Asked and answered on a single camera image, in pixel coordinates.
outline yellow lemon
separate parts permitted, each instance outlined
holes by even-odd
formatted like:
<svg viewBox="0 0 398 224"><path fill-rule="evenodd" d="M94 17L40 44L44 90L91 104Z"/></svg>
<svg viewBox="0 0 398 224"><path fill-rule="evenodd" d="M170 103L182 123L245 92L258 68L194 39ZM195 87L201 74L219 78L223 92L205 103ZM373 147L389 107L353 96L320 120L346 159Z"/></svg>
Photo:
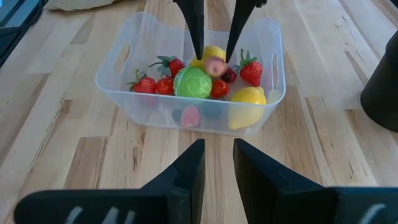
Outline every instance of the yellow lemon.
<svg viewBox="0 0 398 224"><path fill-rule="evenodd" d="M195 68L201 68L204 69L205 67L205 60L208 57L218 57L224 60L225 62L225 58L226 58L226 52L225 50L223 50L220 47L214 46L214 45L207 45L205 46L205 48L203 49L203 55L202 55L202 59L198 60L197 56L195 55L195 57L193 58L193 60L190 62L190 66L193 66Z"/></svg>
<svg viewBox="0 0 398 224"><path fill-rule="evenodd" d="M236 92L231 101L266 105L267 100L261 87L246 87ZM229 107L228 124L232 130L254 125L264 114L264 108L251 105L231 105Z"/></svg>

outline red strawberry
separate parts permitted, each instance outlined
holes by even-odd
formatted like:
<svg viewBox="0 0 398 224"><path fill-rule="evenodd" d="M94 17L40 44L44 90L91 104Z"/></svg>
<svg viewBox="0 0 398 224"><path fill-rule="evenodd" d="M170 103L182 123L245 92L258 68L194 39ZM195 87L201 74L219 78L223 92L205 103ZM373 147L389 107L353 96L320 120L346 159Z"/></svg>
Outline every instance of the red strawberry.
<svg viewBox="0 0 398 224"><path fill-rule="evenodd" d="M221 79L226 83L234 83L236 80L236 72L232 68L227 68L224 74L221 76Z"/></svg>
<svg viewBox="0 0 398 224"><path fill-rule="evenodd" d="M184 63L182 63L182 61L176 56L157 56L156 58L161 60L161 62L153 63L152 65L149 65L149 67L161 64L161 66L157 67L156 70L160 72L162 76L165 75L166 77L174 78L178 71L185 67Z"/></svg>
<svg viewBox="0 0 398 224"><path fill-rule="evenodd" d="M130 86L130 91L136 93L156 93L156 82L153 78L147 77L145 73L142 78L138 77L139 70L136 70L136 81L128 83Z"/></svg>
<svg viewBox="0 0 398 224"><path fill-rule="evenodd" d="M235 65L236 71L239 73L241 78L248 82L252 86L259 86L262 75L262 65L257 62L257 57L250 57L250 53L247 52L246 58L243 58L243 49L241 49L241 64Z"/></svg>

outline wooden table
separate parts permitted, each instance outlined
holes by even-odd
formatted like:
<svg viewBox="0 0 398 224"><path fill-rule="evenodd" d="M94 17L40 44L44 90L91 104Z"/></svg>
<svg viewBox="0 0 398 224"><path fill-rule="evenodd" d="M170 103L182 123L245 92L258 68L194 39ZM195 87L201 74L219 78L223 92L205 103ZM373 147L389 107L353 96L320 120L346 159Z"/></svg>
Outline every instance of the wooden table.
<svg viewBox="0 0 398 224"><path fill-rule="evenodd" d="M206 26L229 30L234 1L205 1ZM123 21L148 11L185 21L171 0L44 12L0 70L0 221L42 189L139 188L194 140L206 139L203 223L246 223L233 139L134 124L94 83ZM388 0L270 0L282 27L287 94L246 138L323 185L398 185L398 134L373 123L359 94L397 30Z"/></svg>

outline plastic container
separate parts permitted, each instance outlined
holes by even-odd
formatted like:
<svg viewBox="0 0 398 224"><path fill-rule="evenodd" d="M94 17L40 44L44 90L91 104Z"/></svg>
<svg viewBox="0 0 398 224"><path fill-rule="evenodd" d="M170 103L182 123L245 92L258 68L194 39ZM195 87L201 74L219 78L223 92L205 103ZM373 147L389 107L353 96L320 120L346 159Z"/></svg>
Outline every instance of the plastic container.
<svg viewBox="0 0 398 224"><path fill-rule="evenodd" d="M217 45L226 49L229 33L205 30L205 45ZM114 62L120 51L128 44L129 54L120 73L114 72ZM153 15L140 12L124 23L121 31L96 74L96 84L137 124L158 128L177 128L206 133L248 136L257 133L269 115L283 99L286 91L283 66L282 41L279 24L269 18L245 27L229 64L239 64L240 49L250 51L262 63L264 69L261 86L267 98L267 105L252 105L228 101L240 88L247 86L238 77L229 86L225 101L185 98L179 96L153 95L129 92L126 83L135 80L136 69L149 77L160 79L156 67L149 65L158 61L156 56L177 56L185 64L194 57L195 51L189 31L174 29L160 23ZM173 119L173 111L195 105L200 111L198 126L186 128ZM254 125L232 130L228 126L229 110L245 112L264 110L261 119Z"/></svg>

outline black object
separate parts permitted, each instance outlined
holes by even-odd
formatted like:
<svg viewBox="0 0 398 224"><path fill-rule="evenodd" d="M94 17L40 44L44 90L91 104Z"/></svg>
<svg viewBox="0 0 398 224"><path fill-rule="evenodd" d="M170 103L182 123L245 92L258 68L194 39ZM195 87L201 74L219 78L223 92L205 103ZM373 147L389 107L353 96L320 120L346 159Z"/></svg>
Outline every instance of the black object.
<svg viewBox="0 0 398 224"><path fill-rule="evenodd" d="M23 198L20 223L200 223L205 141L195 141L171 166L139 190L50 190ZM393 223L398 189L322 187L242 139L233 161L249 224Z"/></svg>
<svg viewBox="0 0 398 224"><path fill-rule="evenodd" d="M173 2L177 3L184 15L197 59L201 60L203 54L203 29L205 28L203 0L173 0Z"/></svg>
<svg viewBox="0 0 398 224"><path fill-rule="evenodd" d="M398 7L398 0L391 0L391 2L392 2L396 7Z"/></svg>
<svg viewBox="0 0 398 224"><path fill-rule="evenodd" d="M236 0L234 17L232 18L231 30L229 32L228 44L226 47L226 62L231 59L236 43L242 33L243 27L255 7L265 5L267 0Z"/></svg>
<svg viewBox="0 0 398 224"><path fill-rule="evenodd" d="M180 7L187 22L197 59L201 60L203 54L203 28L204 12L203 0L174 0ZM242 33L243 27L255 7L261 7L267 0L236 0L234 17L229 32L226 48L226 62L228 63L234 52L236 43Z"/></svg>
<svg viewBox="0 0 398 224"><path fill-rule="evenodd" d="M29 27L39 20L48 0L3 0L0 7L0 67Z"/></svg>
<svg viewBox="0 0 398 224"><path fill-rule="evenodd" d="M38 192L17 204L14 220L17 224L199 224L204 189L205 140L199 139L139 190Z"/></svg>
<svg viewBox="0 0 398 224"><path fill-rule="evenodd" d="M398 132L398 32L362 91L361 104L373 121Z"/></svg>
<svg viewBox="0 0 398 224"><path fill-rule="evenodd" d="M174 122L176 124L178 124L178 125L181 124L181 116L182 116L182 110L181 109L173 110L172 118L173 118Z"/></svg>
<svg viewBox="0 0 398 224"><path fill-rule="evenodd" d="M248 223L396 223L398 189L322 187L242 139L234 166Z"/></svg>

